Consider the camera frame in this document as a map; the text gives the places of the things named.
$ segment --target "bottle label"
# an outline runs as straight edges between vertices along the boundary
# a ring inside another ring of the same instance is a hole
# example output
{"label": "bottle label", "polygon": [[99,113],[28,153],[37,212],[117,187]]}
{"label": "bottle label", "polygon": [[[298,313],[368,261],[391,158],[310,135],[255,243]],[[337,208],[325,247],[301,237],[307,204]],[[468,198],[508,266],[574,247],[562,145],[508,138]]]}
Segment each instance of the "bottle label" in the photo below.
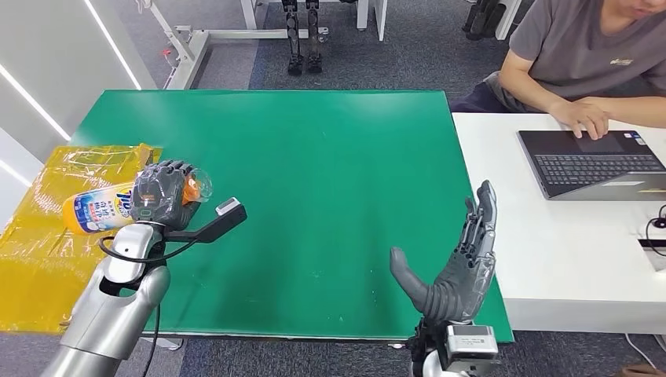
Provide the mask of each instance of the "bottle label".
{"label": "bottle label", "polygon": [[101,188],[74,198],[76,221],[85,232],[122,228],[132,222],[131,188],[121,191]]}

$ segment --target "laptop keyboard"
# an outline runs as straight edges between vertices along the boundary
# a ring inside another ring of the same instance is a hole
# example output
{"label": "laptop keyboard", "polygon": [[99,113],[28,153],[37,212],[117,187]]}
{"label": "laptop keyboard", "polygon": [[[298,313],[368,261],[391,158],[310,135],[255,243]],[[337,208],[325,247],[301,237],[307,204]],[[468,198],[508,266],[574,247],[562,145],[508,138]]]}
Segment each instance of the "laptop keyboard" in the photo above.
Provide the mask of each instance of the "laptop keyboard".
{"label": "laptop keyboard", "polygon": [[535,155],[534,158],[549,185],[591,185],[630,171],[664,171],[651,155]]}

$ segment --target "dark pants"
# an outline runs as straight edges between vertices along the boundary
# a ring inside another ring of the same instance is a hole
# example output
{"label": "dark pants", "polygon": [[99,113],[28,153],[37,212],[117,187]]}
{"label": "dark pants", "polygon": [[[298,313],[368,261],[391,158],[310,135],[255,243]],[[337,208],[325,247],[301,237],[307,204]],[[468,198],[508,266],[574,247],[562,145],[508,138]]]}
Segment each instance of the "dark pants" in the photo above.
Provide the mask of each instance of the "dark pants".
{"label": "dark pants", "polygon": [[448,108],[451,112],[510,112],[502,102],[495,97],[488,84],[477,84],[472,93],[459,100],[450,101]]}

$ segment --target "laptop touchpad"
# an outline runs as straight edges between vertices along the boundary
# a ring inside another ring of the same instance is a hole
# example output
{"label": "laptop touchpad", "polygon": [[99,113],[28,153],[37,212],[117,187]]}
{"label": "laptop touchpad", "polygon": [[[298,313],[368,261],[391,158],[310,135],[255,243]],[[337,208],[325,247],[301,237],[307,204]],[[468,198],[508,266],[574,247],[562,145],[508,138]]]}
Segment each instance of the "laptop touchpad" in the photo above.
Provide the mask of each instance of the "laptop touchpad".
{"label": "laptop touchpad", "polygon": [[607,134],[601,139],[592,140],[587,132],[583,132],[583,137],[576,139],[576,144],[585,153],[624,152],[622,145],[617,142],[614,134]]}

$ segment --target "white wall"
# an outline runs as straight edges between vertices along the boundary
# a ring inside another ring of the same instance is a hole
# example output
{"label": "white wall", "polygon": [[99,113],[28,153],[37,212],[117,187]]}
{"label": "white wall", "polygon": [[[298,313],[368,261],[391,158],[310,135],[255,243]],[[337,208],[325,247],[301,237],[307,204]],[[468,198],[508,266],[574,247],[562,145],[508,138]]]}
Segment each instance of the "white wall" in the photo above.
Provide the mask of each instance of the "white wall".
{"label": "white wall", "polygon": [[[0,2],[0,65],[72,135],[105,89],[136,89],[89,0]],[[148,69],[110,1],[90,0],[142,89],[155,89]],[[30,182],[56,145],[55,131],[0,75],[0,160]],[[27,186],[0,167],[0,232]]]}
{"label": "white wall", "polygon": [[[32,182],[42,169],[42,163],[21,144],[0,130],[0,161],[10,165],[20,176]],[[21,180],[0,167],[0,233],[12,216],[14,209],[28,189]]]}

